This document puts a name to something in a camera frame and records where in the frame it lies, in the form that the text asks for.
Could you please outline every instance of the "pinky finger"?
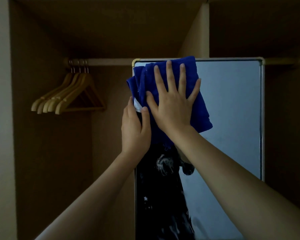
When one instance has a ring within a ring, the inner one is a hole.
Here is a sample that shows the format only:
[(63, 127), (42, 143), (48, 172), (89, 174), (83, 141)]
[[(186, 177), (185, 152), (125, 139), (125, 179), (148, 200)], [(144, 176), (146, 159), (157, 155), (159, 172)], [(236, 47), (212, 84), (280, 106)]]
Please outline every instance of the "pinky finger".
[(190, 96), (188, 97), (188, 101), (193, 104), (200, 92), (200, 85), (201, 85), (201, 78), (199, 78), (196, 83), (195, 86), (193, 88), (192, 93), (190, 94)]

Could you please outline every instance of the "blue cloth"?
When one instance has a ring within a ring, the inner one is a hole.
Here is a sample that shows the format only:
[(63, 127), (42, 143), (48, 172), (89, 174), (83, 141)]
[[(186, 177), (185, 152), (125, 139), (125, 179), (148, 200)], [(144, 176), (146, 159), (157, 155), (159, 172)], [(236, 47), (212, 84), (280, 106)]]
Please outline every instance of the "blue cloth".
[[(194, 56), (188, 56), (181, 59), (171, 60), (172, 70), (176, 80), (176, 87), (179, 85), (179, 76), (180, 76), (180, 65), (184, 63), (185, 73), (186, 73), (186, 98), (190, 96), (195, 87), (196, 81), (198, 80), (196, 59)], [(168, 90), (167, 84), (167, 74), (166, 74), (166, 61), (150, 63), (145, 66), (136, 66), (133, 68), (134, 76), (127, 80), (128, 86), (132, 92), (133, 99), (141, 104), (142, 107), (149, 106), (147, 104), (146, 91), (150, 91), (154, 96), (154, 100), (159, 104), (159, 94), (155, 81), (154, 66), (158, 65), (164, 85)], [(151, 131), (152, 138), (151, 143), (163, 143), (167, 146), (172, 145), (172, 141), (168, 136), (158, 128), (152, 114), (150, 113), (151, 120)], [(209, 120), (209, 113), (207, 111), (206, 105), (204, 104), (204, 99), (202, 98), (201, 93), (198, 94), (194, 104), (192, 106), (192, 114), (190, 124), (197, 132), (207, 131), (212, 128), (212, 124)]]

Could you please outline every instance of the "person's right hand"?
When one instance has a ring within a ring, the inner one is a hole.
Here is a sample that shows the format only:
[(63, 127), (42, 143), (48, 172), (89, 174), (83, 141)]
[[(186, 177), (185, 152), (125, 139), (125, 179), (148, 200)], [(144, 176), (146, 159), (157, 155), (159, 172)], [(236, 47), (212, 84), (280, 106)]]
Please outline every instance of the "person's right hand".
[(178, 90), (174, 79), (171, 61), (166, 65), (168, 91), (164, 86), (160, 70), (154, 67), (154, 77), (159, 93), (159, 106), (155, 102), (151, 92), (147, 91), (147, 103), (158, 127), (173, 140), (177, 131), (190, 126), (192, 105), (200, 92), (201, 79), (196, 81), (191, 95), (186, 98), (186, 68), (180, 65), (180, 79)]

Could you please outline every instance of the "forearm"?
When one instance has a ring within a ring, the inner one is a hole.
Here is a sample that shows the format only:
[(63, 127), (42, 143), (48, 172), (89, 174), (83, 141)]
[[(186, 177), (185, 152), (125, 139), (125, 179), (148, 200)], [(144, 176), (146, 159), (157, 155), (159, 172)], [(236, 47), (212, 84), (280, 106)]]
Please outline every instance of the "forearm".
[(300, 210), (192, 127), (172, 136), (247, 239), (300, 239)]
[(116, 198), (122, 185), (136, 167), (134, 155), (120, 154), (108, 169), (61, 213), (36, 239), (80, 239), (96, 228)]

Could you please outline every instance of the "person's right arm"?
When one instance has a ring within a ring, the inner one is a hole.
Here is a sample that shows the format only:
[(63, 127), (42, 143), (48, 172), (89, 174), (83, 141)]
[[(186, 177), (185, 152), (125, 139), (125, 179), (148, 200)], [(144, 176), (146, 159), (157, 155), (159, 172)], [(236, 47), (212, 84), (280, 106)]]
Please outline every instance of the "person's right arm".
[(150, 92), (147, 102), (157, 125), (195, 166), (226, 214), (246, 239), (300, 239), (300, 209), (204, 139), (190, 125), (197, 81), (186, 99), (186, 73), (180, 66), (177, 90), (167, 62), (168, 91), (154, 69), (159, 106)]

